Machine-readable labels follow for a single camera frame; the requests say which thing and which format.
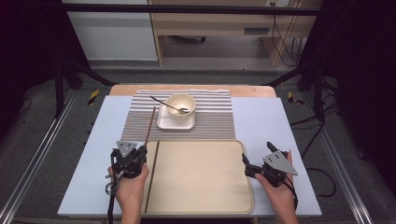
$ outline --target black curtain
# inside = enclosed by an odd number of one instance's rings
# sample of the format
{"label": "black curtain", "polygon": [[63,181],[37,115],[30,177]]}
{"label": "black curtain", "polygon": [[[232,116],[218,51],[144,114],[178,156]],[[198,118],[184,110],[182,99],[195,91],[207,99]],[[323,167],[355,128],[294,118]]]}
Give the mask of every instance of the black curtain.
{"label": "black curtain", "polygon": [[37,0],[5,0],[0,3],[0,24],[1,138],[20,110],[26,90],[53,79],[55,66],[61,65],[63,77],[73,87],[81,81],[65,62],[90,66],[65,11],[44,10]]}
{"label": "black curtain", "polygon": [[[323,75],[336,77],[343,118],[363,156],[375,163],[396,195],[396,5],[392,0],[351,3],[333,5],[345,9],[339,20],[316,21],[302,63],[314,55]],[[326,39],[326,31],[333,26],[331,38]],[[315,70],[303,73],[303,78],[314,76]]]}

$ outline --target small plate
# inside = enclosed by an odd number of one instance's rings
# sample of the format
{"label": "small plate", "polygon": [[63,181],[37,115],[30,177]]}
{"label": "small plate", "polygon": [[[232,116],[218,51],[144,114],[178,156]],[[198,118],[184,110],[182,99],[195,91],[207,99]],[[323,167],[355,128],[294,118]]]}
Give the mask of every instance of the small plate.
{"label": "small plate", "polygon": [[171,130],[189,130],[195,124],[195,114],[186,121],[175,121],[169,115],[168,111],[165,109],[164,105],[160,105],[160,112],[158,114],[157,125],[161,129],[171,129]]}

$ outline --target striped placemat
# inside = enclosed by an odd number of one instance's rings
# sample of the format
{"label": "striped placemat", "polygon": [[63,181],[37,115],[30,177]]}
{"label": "striped placemat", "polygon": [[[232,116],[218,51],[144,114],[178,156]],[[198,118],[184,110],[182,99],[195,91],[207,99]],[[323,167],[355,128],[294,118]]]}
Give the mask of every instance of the striped placemat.
{"label": "striped placemat", "polygon": [[[157,126],[160,103],[150,95],[166,101],[176,92],[186,92],[196,102],[195,124],[189,130],[164,130]],[[228,90],[138,91],[131,102],[121,141],[144,142],[149,129],[153,107],[157,110],[152,123],[150,139],[235,139],[233,107]]]}

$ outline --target aluminum rail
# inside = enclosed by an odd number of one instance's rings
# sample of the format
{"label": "aluminum rail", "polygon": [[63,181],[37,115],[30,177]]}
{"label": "aluminum rail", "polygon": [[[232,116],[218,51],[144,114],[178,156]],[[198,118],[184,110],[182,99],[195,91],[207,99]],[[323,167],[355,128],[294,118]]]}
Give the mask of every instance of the aluminum rail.
{"label": "aluminum rail", "polygon": [[302,7],[229,7],[182,5],[109,5],[109,4],[41,4],[43,9],[63,9],[74,12],[134,12],[134,13],[191,13],[191,14],[239,14],[318,16],[335,11]]}
{"label": "aluminum rail", "polygon": [[[306,92],[303,92],[302,96],[304,98],[304,101],[308,102],[307,107],[310,113],[314,116],[315,112],[311,106],[313,104],[312,97],[309,96]],[[370,214],[368,213],[366,206],[364,205],[364,202],[361,199],[361,196],[359,195],[358,190],[353,183],[353,180],[351,179],[350,175],[347,172],[347,169],[345,168],[340,157],[338,156],[338,153],[334,145],[332,144],[332,140],[327,134],[325,128],[320,131],[320,137],[329,161],[332,164],[332,168],[335,171],[335,175],[340,182],[341,188],[346,195],[346,199],[349,202],[350,208],[352,209],[356,220],[359,224],[373,223]]]}
{"label": "aluminum rail", "polygon": [[37,174],[44,158],[46,157],[50,146],[52,145],[52,142],[54,141],[57,133],[61,129],[67,113],[70,111],[71,105],[75,99],[75,96],[77,95],[77,92],[77,90],[70,90],[70,92],[68,93],[68,96],[64,102],[64,110],[52,122],[43,141],[41,142],[40,146],[35,152],[35,155],[33,156],[28,167],[26,168],[20,182],[12,192],[11,196],[8,198],[6,205],[1,210],[0,223],[11,223],[12,218],[14,218],[24,196],[26,195],[28,189],[33,183],[33,180],[35,179],[35,175]]}

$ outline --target table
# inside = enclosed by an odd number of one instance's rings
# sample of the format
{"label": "table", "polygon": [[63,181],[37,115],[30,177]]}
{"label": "table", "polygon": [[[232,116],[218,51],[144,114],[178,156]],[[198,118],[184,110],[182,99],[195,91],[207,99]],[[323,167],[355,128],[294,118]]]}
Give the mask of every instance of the table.
{"label": "table", "polygon": [[[197,5],[197,6],[238,6],[269,7],[269,0],[149,0],[151,5]],[[320,8],[322,0],[274,1],[277,7]],[[151,13],[154,39],[159,64],[163,64],[164,39],[168,35],[254,35],[260,36],[268,54],[270,64],[277,66],[285,49],[284,40],[289,37],[308,37],[316,17],[277,16],[277,30],[272,38],[274,17],[272,15],[200,15]]]}
{"label": "table", "polygon": [[[138,90],[230,90],[233,104],[235,136],[246,149],[247,156],[253,164],[262,164],[262,157],[270,154],[265,149],[266,142],[271,141],[282,150],[291,150],[293,166],[299,172],[294,178],[294,185],[299,196],[297,215],[299,217],[320,216],[320,208],[304,168],[298,148],[295,144],[289,122],[280,99],[271,87],[254,86],[220,86],[220,85],[117,85],[106,97],[98,118],[92,129],[78,167],[58,211],[59,215],[70,217],[106,217],[108,196],[105,194],[104,179],[109,164],[111,148],[116,147],[122,127],[131,105],[133,94]],[[255,110],[245,110],[248,105],[255,105]],[[201,214],[199,217],[270,217],[274,211],[260,184],[252,180],[251,187],[254,208],[248,214],[213,215]],[[115,204],[115,217],[120,215],[120,208]],[[142,217],[169,217],[167,215]]]}

